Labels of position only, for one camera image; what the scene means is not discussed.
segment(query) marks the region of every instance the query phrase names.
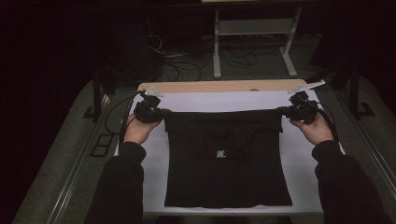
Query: table leg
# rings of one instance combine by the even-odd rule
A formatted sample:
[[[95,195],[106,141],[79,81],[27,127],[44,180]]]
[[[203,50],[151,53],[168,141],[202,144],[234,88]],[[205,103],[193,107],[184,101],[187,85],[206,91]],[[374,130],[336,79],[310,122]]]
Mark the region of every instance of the table leg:
[[[215,18],[215,52],[213,53],[213,76],[215,79],[221,78],[220,57],[219,57],[219,11],[216,10]]]
[[[294,68],[293,63],[291,62],[291,59],[289,57],[289,50],[291,46],[291,42],[294,38],[294,34],[297,28],[298,20],[300,18],[300,14],[302,11],[302,7],[297,7],[295,12],[294,12],[294,17],[293,21],[290,23],[290,28],[289,28],[289,33],[288,33],[288,40],[286,41],[286,44],[284,47],[280,47],[280,54],[282,55],[283,61],[285,62],[286,67],[288,68],[289,75],[291,77],[297,77],[297,72]]]

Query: cable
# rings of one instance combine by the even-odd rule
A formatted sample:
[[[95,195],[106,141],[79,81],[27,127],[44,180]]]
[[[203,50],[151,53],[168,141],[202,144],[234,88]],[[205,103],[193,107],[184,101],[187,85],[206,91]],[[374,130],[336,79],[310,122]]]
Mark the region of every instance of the cable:
[[[317,110],[319,112],[319,114],[326,120],[327,125],[329,125],[329,129],[332,132],[332,137],[334,138],[334,141],[339,143],[340,140],[338,138],[338,134],[337,131],[335,130],[335,125],[332,123],[332,121],[330,120],[329,116],[327,116],[327,114],[324,112],[324,110],[317,108],[315,105],[311,104],[310,102],[307,102],[305,100],[297,100],[299,102],[302,102],[306,105],[310,105],[313,108],[315,108],[315,110]]]
[[[110,128],[109,128],[108,125],[107,125],[108,117],[110,116],[111,112],[113,112],[113,110],[114,110],[115,108],[117,108],[119,105],[121,105],[122,103],[124,103],[125,101],[130,100],[130,99],[131,99],[131,98],[128,97],[128,98],[126,98],[126,99],[124,99],[124,100],[118,102],[116,105],[114,105],[114,106],[107,112],[106,117],[105,117],[105,128],[106,128],[106,131],[108,131],[108,132],[111,133],[111,134],[115,134],[115,135],[119,135],[119,134],[120,134],[120,133],[112,132],[112,131],[110,130]]]
[[[129,112],[131,111],[132,105],[134,104],[134,98],[136,97],[137,94],[143,93],[143,91],[136,91],[134,95],[130,98],[131,101],[129,102],[128,106],[126,107],[126,110],[124,112],[121,128],[120,128],[120,142],[123,142],[124,140],[124,135],[126,132],[126,128],[128,127],[129,124],[127,124]]]

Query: white table surface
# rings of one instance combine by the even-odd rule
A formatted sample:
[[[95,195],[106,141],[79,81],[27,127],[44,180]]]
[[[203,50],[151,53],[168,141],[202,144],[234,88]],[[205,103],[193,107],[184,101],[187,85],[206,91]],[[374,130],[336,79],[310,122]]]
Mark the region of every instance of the white table surface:
[[[310,100],[317,100],[314,91],[308,91]],[[177,112],[227,112],[257,109],[273,109],[291,105],[286,91],[226,91],[226,92],[179,92],[166,93],[159,108]],[[137,102],[134,99],[131,113]],[[315,176],[317,162],[312,158],[314,147],[304,135],[282,118],[283,133],[279,135],[280,157],[292,206],[258,205],[252,208],[181,208],[165,207],[167,174],[169,168],[169,144],[164,122],[154,129],[142,145],[147,157],[142,166],[145,170],[143,205],[146,215],[300,215],[322,213],[318,196],[318,180]]]

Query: hand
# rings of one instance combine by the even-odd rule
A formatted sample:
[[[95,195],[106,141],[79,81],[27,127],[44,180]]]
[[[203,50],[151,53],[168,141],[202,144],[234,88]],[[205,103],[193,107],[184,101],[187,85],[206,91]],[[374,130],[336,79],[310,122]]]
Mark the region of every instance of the hand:
[[[305,124],[294,119],[291,119],[290,123],[299,128],[305,135],[305,138],[315,146],[327,140],[334,140],[332,131],[330,131],[326,120],[319,113],[316,114],[315,121],[311,124]]]
[[[140,122],[135,114],[129,115],[127,120],[127,125],[129,125],[125,131],[124,142],[135,142],[141,145],[148,139],[149,133],[160,123],[158,121],[145,124]]]

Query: black sleeve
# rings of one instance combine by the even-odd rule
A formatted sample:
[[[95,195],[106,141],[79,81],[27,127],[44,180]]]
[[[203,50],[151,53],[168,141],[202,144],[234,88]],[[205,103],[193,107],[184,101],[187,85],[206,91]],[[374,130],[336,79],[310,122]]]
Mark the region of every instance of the black sleeve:
[[[120,144],[119,156],[105,165],[85,223],[142,223],[146,151],[136,143]]]
[[[317,145],[312,156],[325,224],[391,223],[373,182],[334,141]]]

